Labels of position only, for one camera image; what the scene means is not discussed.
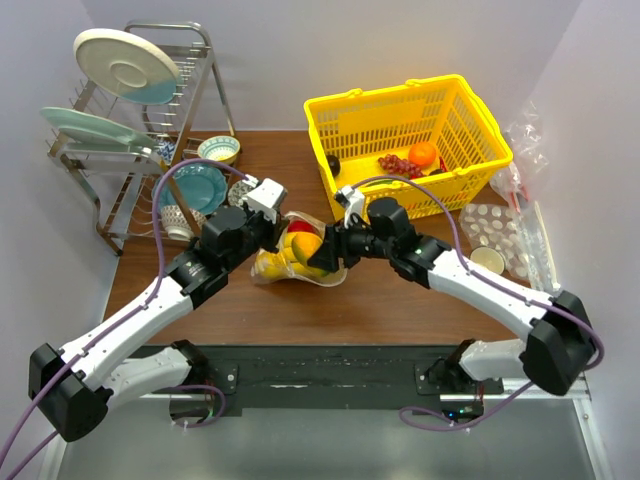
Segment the yellow plastic shopping basket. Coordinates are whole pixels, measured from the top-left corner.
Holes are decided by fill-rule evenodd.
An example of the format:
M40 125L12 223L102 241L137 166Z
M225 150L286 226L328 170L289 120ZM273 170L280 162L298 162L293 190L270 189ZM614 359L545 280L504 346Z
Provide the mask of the yellow plastic shopping basket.
M362 187L367 201L391 196L416 219L470 203L513 153L483 100L466 79L450 74L410 79L376 90L352 89L309 99L304 104L308 133L335 219L344 215L334 200L344 185L382 179L378 158L407 158L412 145L430 142L437 150L436 175L413 186ZM326 156L335 155L341 172L333 177Z

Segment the dark avocado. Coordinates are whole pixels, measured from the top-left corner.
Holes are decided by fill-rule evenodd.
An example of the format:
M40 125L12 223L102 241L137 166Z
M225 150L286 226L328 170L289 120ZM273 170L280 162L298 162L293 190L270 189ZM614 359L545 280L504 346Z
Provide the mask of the dark avocado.
M326 159L332 176L337 177L341 172L341 162L339 158L335 155L327 155Z

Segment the blue patterned cup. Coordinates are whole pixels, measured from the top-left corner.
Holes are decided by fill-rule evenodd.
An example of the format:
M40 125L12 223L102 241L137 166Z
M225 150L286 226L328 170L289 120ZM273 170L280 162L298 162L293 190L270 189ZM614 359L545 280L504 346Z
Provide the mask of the blue patterned cup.
M178 205L162 207L160 220L165 232L172 240L189 241L195 236L195 232Z

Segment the clear zip top bag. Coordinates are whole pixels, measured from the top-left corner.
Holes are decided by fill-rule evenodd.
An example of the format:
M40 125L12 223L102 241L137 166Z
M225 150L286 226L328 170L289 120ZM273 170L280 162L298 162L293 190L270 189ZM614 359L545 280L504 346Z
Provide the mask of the clear zip top bag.
M261 249L251 267L254 284L266 285L284 280L298 280L321 287L335 287L344 282L347 270L340 267L329 272L311 267L310 257L324 240L326 224L308 214L290 211L285 215L289 221L281 234L275 253Z

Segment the yellow lemon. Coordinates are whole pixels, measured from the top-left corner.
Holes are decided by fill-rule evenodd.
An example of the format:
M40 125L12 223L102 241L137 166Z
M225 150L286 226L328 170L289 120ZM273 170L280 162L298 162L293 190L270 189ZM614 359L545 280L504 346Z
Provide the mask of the yellow lemon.
M266 282L278 281L287 276L286 262L279 253L261 251L255 259L253 273Z

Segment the teal rimmed yellow bowl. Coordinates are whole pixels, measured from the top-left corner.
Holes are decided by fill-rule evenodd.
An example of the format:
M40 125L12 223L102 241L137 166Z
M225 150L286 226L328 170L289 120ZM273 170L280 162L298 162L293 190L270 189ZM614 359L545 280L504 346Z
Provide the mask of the teal rimmed yellow bowl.
M200 143L197 154L200 158L233 165L240 153L241 144L232 136L218 135Z

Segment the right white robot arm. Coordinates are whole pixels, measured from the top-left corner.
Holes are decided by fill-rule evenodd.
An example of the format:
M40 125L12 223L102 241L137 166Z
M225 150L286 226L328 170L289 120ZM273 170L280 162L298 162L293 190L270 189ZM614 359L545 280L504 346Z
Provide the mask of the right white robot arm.
M386 259L401 278L467 303L516 336L459 347L445 369L452 390L466 393L480 381L525 378L562 396L587 369L597 342L579 297L568 291L551 296L486 270L446 242L417 232L393 199L374 201L367 215L326 226L309 265L336 272L361 258Z

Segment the red grape bunch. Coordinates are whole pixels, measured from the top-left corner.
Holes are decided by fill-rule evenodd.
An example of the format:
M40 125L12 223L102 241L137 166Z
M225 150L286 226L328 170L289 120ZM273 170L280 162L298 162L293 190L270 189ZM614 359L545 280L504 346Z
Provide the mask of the red grape bunch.
M401 159L395 154L379 157L378 164L390 175L401 176L411 180L424 177L424 173L419 166L407 159Z

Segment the yellow banana bunch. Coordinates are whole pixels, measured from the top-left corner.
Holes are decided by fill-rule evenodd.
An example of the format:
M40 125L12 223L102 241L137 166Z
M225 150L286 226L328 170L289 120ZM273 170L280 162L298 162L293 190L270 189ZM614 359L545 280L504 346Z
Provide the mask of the yellow banana bunch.
M285 264L293 271L294 274L298 276L302 276L312 280L319 280L324 279L329 275L326 270L308 267L299 262L291 248L285 248L281 252L281 254L285 260Z

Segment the white paper cup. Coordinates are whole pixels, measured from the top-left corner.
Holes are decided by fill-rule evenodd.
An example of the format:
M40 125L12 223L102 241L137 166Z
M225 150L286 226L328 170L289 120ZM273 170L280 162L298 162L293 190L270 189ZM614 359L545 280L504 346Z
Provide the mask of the white paper cup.
M488 246L475 248L470 255L470 260L483 268L501 275L505 271L505 260L495 249Z

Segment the pale green plate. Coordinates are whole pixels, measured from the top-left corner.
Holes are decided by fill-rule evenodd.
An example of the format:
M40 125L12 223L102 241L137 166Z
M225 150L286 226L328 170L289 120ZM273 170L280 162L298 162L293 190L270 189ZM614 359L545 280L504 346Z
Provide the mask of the pale green plate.
M154 149L156 141L148 135L107 118L75 109L44 107L41 116L58 132L62 144L129 146Z

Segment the crumpled clear plastic bag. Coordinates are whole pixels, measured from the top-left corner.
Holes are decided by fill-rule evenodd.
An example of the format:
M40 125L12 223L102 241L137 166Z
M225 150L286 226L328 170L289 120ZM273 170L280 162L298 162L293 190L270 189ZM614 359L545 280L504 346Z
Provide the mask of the crumpled clear plastic bag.
M517 213L537 200L550 178L550 161L545 155L543 124L531 101L503 131L513 153L512 162L498 170L490 180L491 188Z

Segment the mango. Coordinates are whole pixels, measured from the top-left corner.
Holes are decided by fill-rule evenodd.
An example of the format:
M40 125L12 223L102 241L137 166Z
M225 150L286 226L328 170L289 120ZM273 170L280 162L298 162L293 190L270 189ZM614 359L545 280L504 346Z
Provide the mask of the mango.
M304 265L316 253L323 240L316 234L299 232L295 233L291 240L291 249L297 260Z

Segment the red apple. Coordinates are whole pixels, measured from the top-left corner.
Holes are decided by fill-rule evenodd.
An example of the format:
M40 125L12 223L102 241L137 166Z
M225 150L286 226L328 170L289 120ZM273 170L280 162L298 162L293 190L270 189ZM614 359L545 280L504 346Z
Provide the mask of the red apple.
M288 233L306 232L306 233L314 234L315 229L310 223L304 220L293 220L289 223L287 232Z

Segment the black floral patterned bowl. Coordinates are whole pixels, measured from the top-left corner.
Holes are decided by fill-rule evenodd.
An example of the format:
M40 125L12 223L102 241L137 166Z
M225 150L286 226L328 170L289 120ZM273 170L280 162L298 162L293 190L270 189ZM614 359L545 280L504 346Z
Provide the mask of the black floral patterned bowl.
M235 182L228 190L227 202L230 206L239 206L243 204L243 197L255 188L254 185L244 180Z

